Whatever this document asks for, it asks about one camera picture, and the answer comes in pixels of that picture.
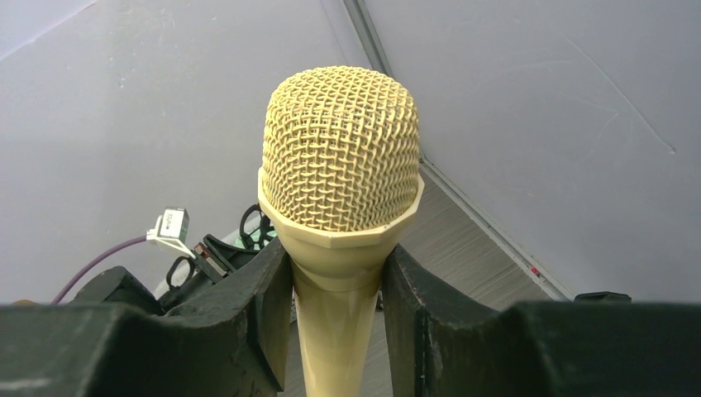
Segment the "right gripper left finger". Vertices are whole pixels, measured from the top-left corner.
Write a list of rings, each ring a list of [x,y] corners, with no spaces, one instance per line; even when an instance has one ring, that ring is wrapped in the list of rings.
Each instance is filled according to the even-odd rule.
[[[1,309],[4,396],[275,396],[292,275],[279,241],[164,316],[126,304]]]

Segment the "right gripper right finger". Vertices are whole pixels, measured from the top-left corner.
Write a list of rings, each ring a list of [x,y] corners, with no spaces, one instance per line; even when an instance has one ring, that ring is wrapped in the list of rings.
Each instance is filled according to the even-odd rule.
[[[697,304],[482,305],[397,247],[384,266],[397,396],[697,396]]]

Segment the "cream yellow microphone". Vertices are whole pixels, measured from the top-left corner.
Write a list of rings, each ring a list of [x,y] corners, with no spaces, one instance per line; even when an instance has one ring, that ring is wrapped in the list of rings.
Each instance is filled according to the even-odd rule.
[[[284,80],[265,114],[258,200],[291,260],[309,396],[356,396],[384,263],[417,213],[417,106],[398,81],[336,65]]]

